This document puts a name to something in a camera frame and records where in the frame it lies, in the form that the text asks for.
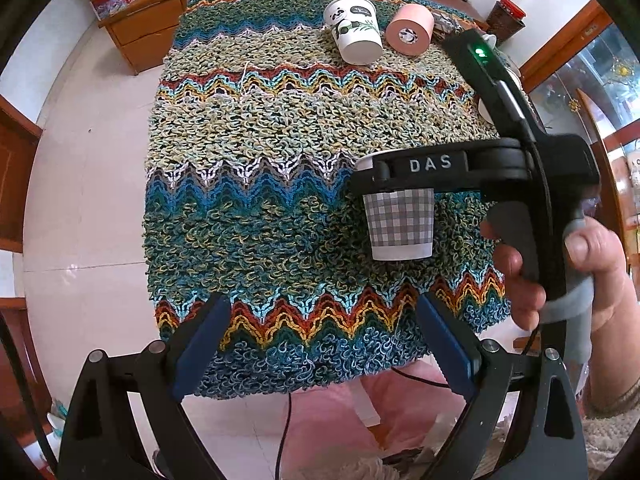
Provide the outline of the person's right hand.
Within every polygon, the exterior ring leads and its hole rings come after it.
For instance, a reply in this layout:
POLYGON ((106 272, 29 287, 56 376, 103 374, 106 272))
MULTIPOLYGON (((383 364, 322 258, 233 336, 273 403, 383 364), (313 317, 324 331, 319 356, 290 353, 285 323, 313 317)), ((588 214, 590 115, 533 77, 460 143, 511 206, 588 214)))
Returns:
MULTIPOLYGON (((588 219, 583 228, 565 239, 565 250, 574 269, 593 277, 592 330, 618 336, 638 332, 638 301, 617 235, 596 220, 588 219)), ((515 248, 499 243, 494 250, 494 263, 506 281, 512 318, 524 330, 531 330, 539 321, 546 292, 524 278, 524 260, 515 248)))

